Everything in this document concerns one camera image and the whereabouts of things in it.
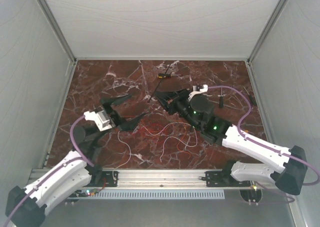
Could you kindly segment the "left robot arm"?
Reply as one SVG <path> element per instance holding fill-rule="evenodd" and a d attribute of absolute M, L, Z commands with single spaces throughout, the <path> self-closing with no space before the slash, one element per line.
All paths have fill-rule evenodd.
<path fill-rule="evenodd" d="M 134 131 L 144 114 L 126 120 L 113 109 L 131 98 L 126 94 L 102 98 L 102 110 L 86 111 L 69 131 L 72 150 L 46 174 L 24 188 L 15 186 L 8 194 L 4 226 L 39 227 L 46 216 L 63 200 L 82 187 L 99 185 L 102 167 L 94 163 L 98 141 L 113 129 Z"/>

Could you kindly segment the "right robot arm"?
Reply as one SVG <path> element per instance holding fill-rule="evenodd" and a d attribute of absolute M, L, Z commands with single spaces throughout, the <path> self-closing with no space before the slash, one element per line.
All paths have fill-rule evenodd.
<path fill-rule="evenodd" d="M 193 90 L 156 91 L 154 95 L 169 115 L 179 114 L 207 142 L 244 153 L 260 162 L 233 162 L 231 168 L 221 173 L 225 185 L 243 181 L 266 182 L 298 196 L 308 169 L 304 149 L 296 145 L 288 148 L 272 144 L 218 117 L 214 114 L 214 105 L 204 94 L 207 90 L 207 85 L 203 85 L 195 86 Z"/>

